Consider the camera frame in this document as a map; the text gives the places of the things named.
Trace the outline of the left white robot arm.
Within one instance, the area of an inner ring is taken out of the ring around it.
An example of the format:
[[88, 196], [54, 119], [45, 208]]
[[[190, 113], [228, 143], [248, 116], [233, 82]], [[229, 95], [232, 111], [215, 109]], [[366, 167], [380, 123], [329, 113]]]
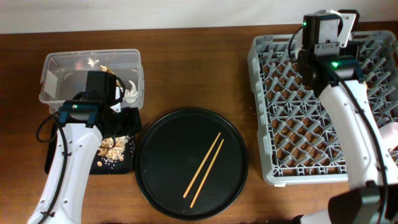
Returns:
[[67, 100], [54, 115], [57, 144], [44, 191], [29, 223], [80, 223], [91, 165], [106, 138], [142, 129], [138, 108]]

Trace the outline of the wooden chopstick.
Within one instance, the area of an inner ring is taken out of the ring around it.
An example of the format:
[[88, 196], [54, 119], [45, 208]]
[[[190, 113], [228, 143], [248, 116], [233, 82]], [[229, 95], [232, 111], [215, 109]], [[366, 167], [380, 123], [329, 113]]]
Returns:
[[197, 198], [198, 198], [198, 196], [199, 196], [199, 194], [200, 194], [200, 192], [201, 192], [201, 190], [202, 190], [202, 188], [203, 188], [203, 186], [204, 186], [204, 184], [205, 184], [205, 182], [207, 180], [207, 177], [208, 177], [208, 175], [209, 175], [209, 173], [211, 171], [211, 168], [213, 167], [213, 164], [216, 161], [216, 158], [218, 157], [218, 154], [220, 152], [220, 149], [221, 149], [223, 143], [224, 143], [224, 139], [221, 140], [220, 145], [218, 146], [217, 151], [215, 152], [215, 155], [213, 156], [213, 158], [212, 158], [212, 160], [210, 162], [210, 165], [208, 166], [208, 168], [206, 170], [206, 173], [205, 173], [204, 177], [201, 180], [199, 188], [197, 189], [197, 191], [195, 193], [195, 196], [194, 196], [193, 200], [191, 201], [190, 208], [193, 208], [195, 202], [197, 201]]
[[221, 133], [218, 133], [218, 134], [217, 134], [215, 140], [213, 141], [213, 143], [212, 143], [212, 145], [210, 146], [209, 150], [208, 150], [207, 153], [205, 154], [205, 156], [204, 156], [203, 160], [201, 161], [201, 163], [200, 163], [200, 165], [199, 165], [197, 171], [195, 172], [195, 174], [194, 174], [194, 176], [192, 177], [192, 179], [191, 179], [191, 181], [190, 181], [190, 183], [189, 183], [187, 189], [185, 190], [185, 192], [184, 192], [184, 194], [183, 194], [183, 198], [186, 198], [186, 196], [188, 195], [188, 193], [189, 193], [189, 191], [190, 191], [192, 185], [193, 185], [194, 182], [196, 181], [196, 179], [197, 179], [197, 177], [198, 177], [198, 175], [199, 175], [201, 169], [203, 168], [203, 166], [204, 166], [204, 164], [205, 164], [205, 162], [206, 162], [208, 156], [210, 155], [210, 153], [211, 153], [212, 149], [214, 148], [214, 146], [215, 146], [215, 144], [216, 144], [218, 138], [220, 137], [220, 135], [221, 135]]

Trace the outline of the white tissue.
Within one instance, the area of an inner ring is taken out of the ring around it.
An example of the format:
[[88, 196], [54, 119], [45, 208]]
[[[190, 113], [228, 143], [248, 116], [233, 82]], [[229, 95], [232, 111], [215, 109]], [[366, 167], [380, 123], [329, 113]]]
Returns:
[[129, 83], [131, 84], [131, 89], [125, 91], [124, 99], [128, 103], [134, 103], [137, 100], [138, 91], [136, 89], [135, 83], [132, 80], [129, 80]]

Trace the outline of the food scraps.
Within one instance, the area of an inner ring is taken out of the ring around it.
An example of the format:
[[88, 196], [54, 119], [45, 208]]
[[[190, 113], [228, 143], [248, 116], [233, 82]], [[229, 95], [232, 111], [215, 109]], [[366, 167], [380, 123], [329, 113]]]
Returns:
[[113, 168], [118, 162], [124, 161], [127, 158], [126, 148], [130, 146], [129, 140], [129, 136], [104, 139], [98, 148], [99, 161], [96, 165]]

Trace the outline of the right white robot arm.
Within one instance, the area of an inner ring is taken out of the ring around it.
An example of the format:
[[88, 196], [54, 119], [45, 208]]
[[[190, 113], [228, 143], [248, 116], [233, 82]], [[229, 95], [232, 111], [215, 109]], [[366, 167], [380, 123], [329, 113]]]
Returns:
[[326, 209], [295, 223], [397, 223], [397, 165], [370, 109], [367, 86], [352, 55], [300, 55], [299, 73], [313, 88], [337, 133], [349, 191], [329, 199]]

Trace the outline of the pink cup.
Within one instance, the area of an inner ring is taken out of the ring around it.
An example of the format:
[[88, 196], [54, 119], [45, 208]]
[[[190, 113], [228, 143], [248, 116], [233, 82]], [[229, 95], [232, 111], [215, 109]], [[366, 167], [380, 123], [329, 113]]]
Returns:
[[398, 123], [391, 122], [379, 128], [384, 147], [390, 151], [397, 147], [398, 142]]

